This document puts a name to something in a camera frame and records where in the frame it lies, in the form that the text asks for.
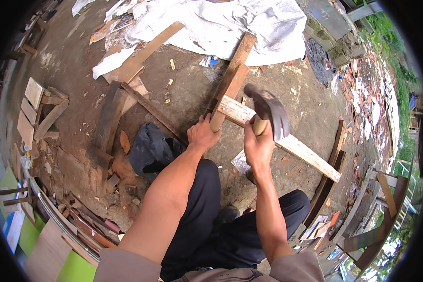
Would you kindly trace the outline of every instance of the hammer head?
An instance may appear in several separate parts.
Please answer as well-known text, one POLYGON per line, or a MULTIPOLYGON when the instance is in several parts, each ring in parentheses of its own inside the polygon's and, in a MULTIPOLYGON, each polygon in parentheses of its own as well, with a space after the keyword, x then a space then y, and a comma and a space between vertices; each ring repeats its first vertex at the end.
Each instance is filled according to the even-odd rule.
POLYGON ((244 93, 254 100, 255 112, 262 120, 270 120, 274 141, 290 134, 287 113, 281 102, 267 90, 260 90, 254 84, 246 84, 244 93))

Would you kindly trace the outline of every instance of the dirt floor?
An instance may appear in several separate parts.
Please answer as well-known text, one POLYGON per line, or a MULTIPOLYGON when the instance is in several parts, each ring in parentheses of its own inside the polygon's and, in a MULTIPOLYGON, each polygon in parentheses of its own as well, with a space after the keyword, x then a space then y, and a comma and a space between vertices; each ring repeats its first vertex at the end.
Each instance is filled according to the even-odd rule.
MULTIPOLYGON (((95 191, 91 189, 91 178, 94 175, 86 148, 94 137, 104 101, 101 95, 106 94, 108 83, 102 77, 94 80, 91 70, 105 54, 105 40, 89 45, 89 37, 103 22, 105 12, 114 3, 95 2, 82 15, 72 18, 71 8, 74 2, 75 0, 65 0, 57 7, 58 11, 48 22, 50 28, 40 41, 37 53, 27 55, 18 62, 9 91, 4 94, 0 104, 0 149, 6 163, 11 161, 12 144, 20 146, 21 137, 16 129, 17 117, 30 76, 44 87, 52 86, 68 94, 69 106, 54 124, 60 131, 60 137, 47 140, 52 150, 50 157, 53 163, 49 155, 44 154, 44 163, 49 161, 54 169, 49 175, 42 166, 40 178, 47 188, 51 186, 50 177, 53 178, 51 189, 58 201, 72 192, 91 211, 115 222, 125 232, 139 211, 132 199, 136 196, 143 200, 148 182, 133 172, 128 155, 124 154, 119 144, 119 132, 124 130, 132 144, 140 126, 152 121, 166 134, 172 134, 141 105, 133 106, 120 120, 113 148, 112 169, 126 184, 135 185, 136 191, 120 190, 119 195, 113 193, 103 199, 95 199, 95 191), (58 164, 55 153, 57 146, 84 163, 85 171, 58 164)), ((203 114, 228 64, 227 61, 220 60, 212 68, 204 68, 199 65, 202 58, 203 55, 200 54, 170 45, 164 46, 145 61, 146 68, 140 75, 150 92, 151 102, 157 104, 183 131, 195 124, 203 114), (171 70, 169 59, 175 60, 175 70, 171 70), (174 82, 167 89, 170 79, 174 82), (169 104, 165 104, 167 92, 171 100, 169 104)), ((291 133, 325 160, 329 158, 335 141, 338 117, 341 115, 347 125, 353 120, 352 113, 345 110, 347 101, 342 93, 341 83, 338 94, 334 96, 330 88, 325 89, 317 81, 309 62, 297 59, 292 65, 269 65, 265 71, 254 68, 249 71, 243 84, 249 82, 276 95, 287 110, 291 133)), ((240 90, 238 101, 241 101, 242 95, 240 90)), ((49 110, 50 107, 45 106, 44 112, 49 110)), ((354 128, 354 134, 360 135, 354 124, 350 126, 354 128)), ((243 149, 243 129, 230 121, 225 121, 221 129, 223 134, 220 142, 208 151, 206 158, 223 166, 220 169, 221 206, 234 205, 244 211, 248 207, 255 207, 256 187, 245 176, 236 172, 231 164, 231 160, 243 149)), ((347 153, 342 177, 331 196, 331 205, 323 210, 323 214, 340 211, 339 219, 343 219, 346 214, 347 190, 355 179, 353 156, 358 152, 360 173, 363 176, 368 167, 378 160, 372 138, 363 144, 355 144, 352 140, 352 135, 348 134, 347 141, 342 146, 342 150, 347 153)), ((376 166, 378 169, 383 168, 381 163, 376 166)), ((311 199, 321 180, 321 174, 317 170, 277 148, 274 150, 271 168, 279 196, 300 189, 311 199)), ((365 213, 366 211, 361 211, 360 216, 354 219, 353 228, 357 227, 365 213)), ((328 262, 326 257, 332 252, 333 246, 324 242, 317 253, 325 251, 320 256, 320 261, 324 273, 328 273, 333 266, 332 261, 328 262)))

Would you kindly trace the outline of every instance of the left hand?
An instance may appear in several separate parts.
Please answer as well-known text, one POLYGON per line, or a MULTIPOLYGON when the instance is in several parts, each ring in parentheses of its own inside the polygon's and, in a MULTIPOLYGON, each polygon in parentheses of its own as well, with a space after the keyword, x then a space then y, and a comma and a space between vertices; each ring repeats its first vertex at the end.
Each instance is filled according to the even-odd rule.
POLYGON ((199 117, 199 122, 187 130, 189 146, 197 148, 202 153, 213 147, 221 138, 222 131, 218 130, 213 133, 210 129, 210 117, 208 113, 205 119, 203 116, 199 117))

